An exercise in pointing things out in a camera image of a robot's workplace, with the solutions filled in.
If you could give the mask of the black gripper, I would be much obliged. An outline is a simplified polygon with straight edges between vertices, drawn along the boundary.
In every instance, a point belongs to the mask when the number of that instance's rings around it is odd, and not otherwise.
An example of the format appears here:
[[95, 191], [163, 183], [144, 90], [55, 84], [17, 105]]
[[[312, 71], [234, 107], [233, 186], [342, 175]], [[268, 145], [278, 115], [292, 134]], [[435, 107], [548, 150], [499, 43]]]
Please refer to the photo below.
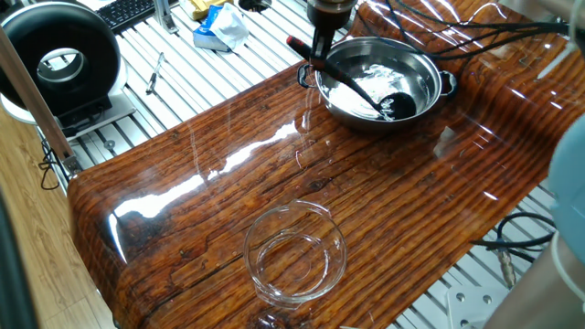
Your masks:
[[335, 43], [337, 29], [344, 26], [356, 0], [307, 0], [307, 16], [314, 25], [311, 60], [324, 60]]

